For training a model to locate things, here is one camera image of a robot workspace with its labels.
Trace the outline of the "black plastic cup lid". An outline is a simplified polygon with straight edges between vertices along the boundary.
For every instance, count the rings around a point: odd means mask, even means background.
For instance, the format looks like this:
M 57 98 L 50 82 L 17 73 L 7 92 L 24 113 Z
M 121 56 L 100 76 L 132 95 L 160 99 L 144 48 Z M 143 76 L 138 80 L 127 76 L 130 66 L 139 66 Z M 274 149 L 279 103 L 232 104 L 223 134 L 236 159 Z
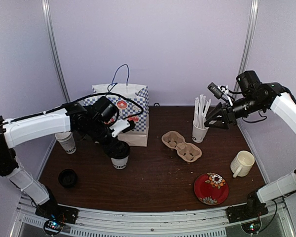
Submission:
M 130 154 L 130 146 L 124 141 L 118 141 L 107 151 L 107 156 L 114 159 L 124 159 Z

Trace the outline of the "white paper coffee cup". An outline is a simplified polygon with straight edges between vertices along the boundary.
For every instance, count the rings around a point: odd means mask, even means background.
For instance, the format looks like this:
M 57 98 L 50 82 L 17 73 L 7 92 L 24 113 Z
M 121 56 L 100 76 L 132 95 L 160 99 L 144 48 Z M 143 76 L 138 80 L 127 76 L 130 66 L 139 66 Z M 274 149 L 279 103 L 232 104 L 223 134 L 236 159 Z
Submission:
M 122 170 L 127 166 L 129 156 L 126 156 L 124 158 L 111 158 L 111 162 L 113 164 L 113 167 L 118 170 Z

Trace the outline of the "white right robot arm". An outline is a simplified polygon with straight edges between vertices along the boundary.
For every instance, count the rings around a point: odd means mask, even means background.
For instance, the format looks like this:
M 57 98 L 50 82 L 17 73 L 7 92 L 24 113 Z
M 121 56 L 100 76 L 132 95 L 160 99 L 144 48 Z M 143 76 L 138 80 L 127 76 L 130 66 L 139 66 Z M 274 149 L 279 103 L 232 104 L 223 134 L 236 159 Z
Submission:
M 237 119 L 254 112 L 271 110 L 296 135 L 296 99 L 288 88 L 279 83 L 254 82 L 241 87 L 242 98 L 218 105 L 206 115 L 205 126 L 228 129 Z M 296 192 L 296 169 L 258 189 L 255 199 L 245 204 L 243 214 L 255 217 L 262 210 L 262 203 Z

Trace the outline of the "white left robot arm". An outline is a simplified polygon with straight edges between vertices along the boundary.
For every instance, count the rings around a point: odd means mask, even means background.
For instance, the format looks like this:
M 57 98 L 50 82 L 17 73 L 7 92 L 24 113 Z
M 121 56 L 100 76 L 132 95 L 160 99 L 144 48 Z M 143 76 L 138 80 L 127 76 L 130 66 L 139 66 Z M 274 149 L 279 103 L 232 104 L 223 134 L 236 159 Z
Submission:
M 133 122 L 121 119 L 110 122 L 118 115 L 117 106 L 110 101 L 99 105 L 83 106 L 79 103 L 66 103 L 49 111 L 4 119 L 0 116 L 0 176 L 7 178 L 35 204 L 41 206 L 50 219 L 61 215 L 61 208 L 52 192 L 17 161 L 14 148 L 20 144 L 48 135 L 63 135 L 77 131 L 98 142 L 104 153 L 111 159 L 126 159 L 130 147 L 119 140 L 118 135 L 133 126 Z

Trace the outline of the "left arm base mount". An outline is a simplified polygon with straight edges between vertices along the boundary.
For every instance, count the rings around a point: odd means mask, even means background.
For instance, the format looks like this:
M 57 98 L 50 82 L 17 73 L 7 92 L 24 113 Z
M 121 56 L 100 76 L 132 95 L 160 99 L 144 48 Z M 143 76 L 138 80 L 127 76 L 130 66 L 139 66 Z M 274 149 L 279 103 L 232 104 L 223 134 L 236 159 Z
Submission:
M 62 223 L 75 224 L 79 210 L 73 207 L 59 205 L 53 195 L 42 205 L 37 205 L 35 214 L 49 220 L 57 220 Z

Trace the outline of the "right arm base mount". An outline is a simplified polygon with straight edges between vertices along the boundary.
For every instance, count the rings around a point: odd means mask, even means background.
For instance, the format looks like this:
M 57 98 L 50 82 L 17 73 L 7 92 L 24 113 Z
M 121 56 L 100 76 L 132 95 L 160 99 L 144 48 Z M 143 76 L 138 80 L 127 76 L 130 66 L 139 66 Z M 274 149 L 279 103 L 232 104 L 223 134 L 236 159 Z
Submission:
M 241 222 L 261 215 L 268 214 L 265 203 L 261 203 L 257 191 L 247 195 L 247 202 L 238 206 L 230 206 L 226 209 L 229 223 Z

